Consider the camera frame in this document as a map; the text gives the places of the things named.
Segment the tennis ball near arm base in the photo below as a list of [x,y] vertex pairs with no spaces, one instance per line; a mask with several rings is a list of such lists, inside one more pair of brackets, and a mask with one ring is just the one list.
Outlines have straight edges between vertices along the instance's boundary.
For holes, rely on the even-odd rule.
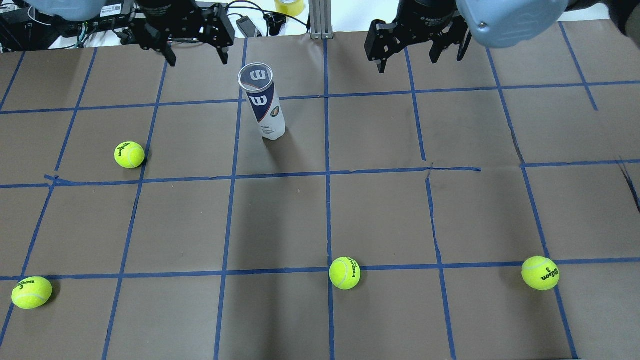
[[361,281],[361,267],[359,263],[348,256],[335,259],[329,267],[329,279],[339,290],[351,290]]

